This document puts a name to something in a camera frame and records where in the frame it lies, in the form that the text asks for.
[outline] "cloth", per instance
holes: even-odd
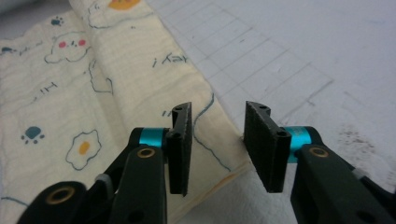
[[[176,222],[248,168],[241,134],[145,2],[70,3],[0,41],[0,223],[59,181],[89,188],[133,128],[172,127],[170,110],[192,102],[189,193],[167,195]]]

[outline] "brass screw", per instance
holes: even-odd
[[[154,156],[155,150],[152,148],[143,148],[137,152],[137,156],[143,159],[150,158]]]
[[[320,147],[311,147],[309,148],[309,152],[316,157],[326,158],[329,156],[329,152]]]
[[[64,186],[59,189],[56,189],[53,191],[48,197],[47,197],[47,204],[59,204],[59,203],[64,203],[67,200],[69,200],[73,194],[75,194],[76,190],[73,187],[70,186]]]

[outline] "pink cheek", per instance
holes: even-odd
[[[61,43],[59,43],[59,48],[62,49],[66,47],[66,42],[62,41]]]
[[[78,41],[79,46],[84,46],[85,45],[85,40],[81,39]]]

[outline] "blue band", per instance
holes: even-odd
[[[161,148],[163,146],[163,128],[144,128],[140,134],[139,145]]]
[[[303,145],[312,143],[311,135],[305,127],[301,126],[284,127],[284,129],[291,134],[290,154],[288,162],[296,163],[297,158],[294,156],[294,153],[299,150]]]

